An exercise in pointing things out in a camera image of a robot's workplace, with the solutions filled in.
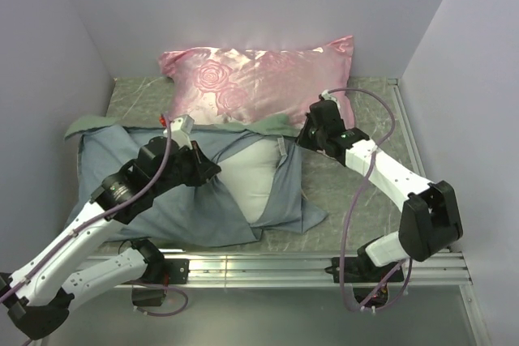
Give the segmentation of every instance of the wall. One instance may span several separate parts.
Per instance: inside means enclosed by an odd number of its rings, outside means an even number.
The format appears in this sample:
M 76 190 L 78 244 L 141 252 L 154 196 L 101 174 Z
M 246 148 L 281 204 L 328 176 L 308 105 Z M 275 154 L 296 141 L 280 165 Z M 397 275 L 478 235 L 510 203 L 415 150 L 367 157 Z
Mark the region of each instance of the wall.
M 193 45 L 296 49 L 354 34 L 353 75 L 400 77 L 441 0 L 72 0 L 112 75 Z
M 66 127 L 104 113 L 113 80 L 68 0 L 0 0 L 0 271 L 43 249 L 75 201 Z M 0 344 L 25 337 L 2 308 Z
M 402 80 L 426 171 L 457 189 L 495 345 L 519 344 L 517 26 L 517 0 L 443 0 Z

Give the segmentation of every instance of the gray wall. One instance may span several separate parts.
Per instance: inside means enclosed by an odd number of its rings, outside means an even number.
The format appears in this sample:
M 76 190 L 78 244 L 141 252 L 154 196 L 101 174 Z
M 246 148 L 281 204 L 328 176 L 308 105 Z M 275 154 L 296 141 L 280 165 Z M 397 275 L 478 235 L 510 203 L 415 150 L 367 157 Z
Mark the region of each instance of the gray wall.
M 75 201 L 75 145 L 63 131 L 104 113 L 110 78 L 68 0 L 0 0 L 0 271 L 57 234 Z M 0 344 L 25 337 L 0 313 Z
M 354 34 L 354 75 L 399 77 L 441 0 L 72 0 L 114 76 L 193 45 L 295 49 Z
M 495 345 L 519 344 L 519 3 L 444 0 L 403 78 L 426 171 L 457 189 Z

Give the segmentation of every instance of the floor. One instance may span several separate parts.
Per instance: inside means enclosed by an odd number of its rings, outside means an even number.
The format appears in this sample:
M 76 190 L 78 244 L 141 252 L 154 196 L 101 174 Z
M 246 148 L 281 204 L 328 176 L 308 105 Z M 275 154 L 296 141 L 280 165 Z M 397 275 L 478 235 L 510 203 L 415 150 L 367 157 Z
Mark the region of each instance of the floor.
M 394 79 L 351 78 L 349 86 L 375 92 L 396 112 Z M 107 116 L 120 117 L 126 126 L 142 126 L 157 122 L 157 113 L 167 110 L 173 84 L 166 78 L 118 79 Z M 390 127 L 384 108 L 372 97 L 359 92 L 350 93 L 356 126 L 378 139 Z M 382 147 L 390 156 L 412 169 L 410 150 L 405 141 L 405 129 L 397 115 L 397 128 Z M 330 251 L 338 250 L 341 241 L 343 216 L 361 176 L 342 168 L 336 161 L 314 152 L 305 151 L 302 167 L 302 188 L 313 203 L 329 212 L 328 218 L 305 234 L 265 230 L 262 239 L 246 245 L 223 248 L 202 248 L 171 245 L 154 241 L 161 248 L 182 248 L 189 251 L 265 252 L 265 251 Z M 400 213 L 392 202 L 371 186 L 361 197 L 350 226 L 348 250 L 398 229 Z M 111 252 L 118 244 L 108 244 L 103 252 Z

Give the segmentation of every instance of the white pillow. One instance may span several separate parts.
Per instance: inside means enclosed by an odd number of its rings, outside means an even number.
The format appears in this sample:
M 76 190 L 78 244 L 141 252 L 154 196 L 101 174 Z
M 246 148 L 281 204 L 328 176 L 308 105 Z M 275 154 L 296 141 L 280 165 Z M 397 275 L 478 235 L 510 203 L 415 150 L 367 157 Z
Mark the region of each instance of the white pillow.
M 255 223 L 263 215 L 280 160 L 278 141 L 261 139 L 218 163 L 218 178 L 248 223 Z

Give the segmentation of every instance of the pillow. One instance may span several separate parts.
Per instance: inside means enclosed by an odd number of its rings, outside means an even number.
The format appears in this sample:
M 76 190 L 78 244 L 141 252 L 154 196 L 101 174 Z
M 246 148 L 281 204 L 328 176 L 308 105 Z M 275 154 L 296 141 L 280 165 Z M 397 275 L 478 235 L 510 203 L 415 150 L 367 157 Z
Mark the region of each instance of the pillow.
M 218 173 L 248 223 L 263 215 L 270 197 L 276 168 L 281 160 L 279 143 L 261 139 L 235 155 L 219 162 Z
M 325 89 L 346 86 L 353 37 L 312 50 L 193 48 L 165 52 L 161 72 L 175 82 L 169 115 L 189 114 L 199 125 L 252 123 L 276 113 L 293 126 L 305 122 L 310 104 Z M 337 94 L 347 127 L 354 116 L 344 94 Z

